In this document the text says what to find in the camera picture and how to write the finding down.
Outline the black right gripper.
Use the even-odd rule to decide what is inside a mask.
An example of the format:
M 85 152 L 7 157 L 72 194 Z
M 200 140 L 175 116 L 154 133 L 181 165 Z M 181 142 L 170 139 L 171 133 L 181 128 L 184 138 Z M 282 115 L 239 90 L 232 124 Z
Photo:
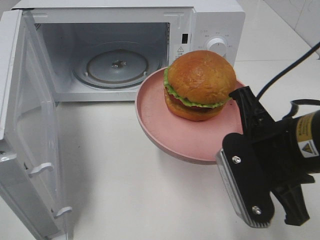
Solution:
M 287 225 L 310 219 L 302 185 L 313 184 L 320 171 L 320 112 L 274 121 L 249 86 L 229 94 L 238 106 L 248 138 L 246 181 L 271 191 L 285 211 Z

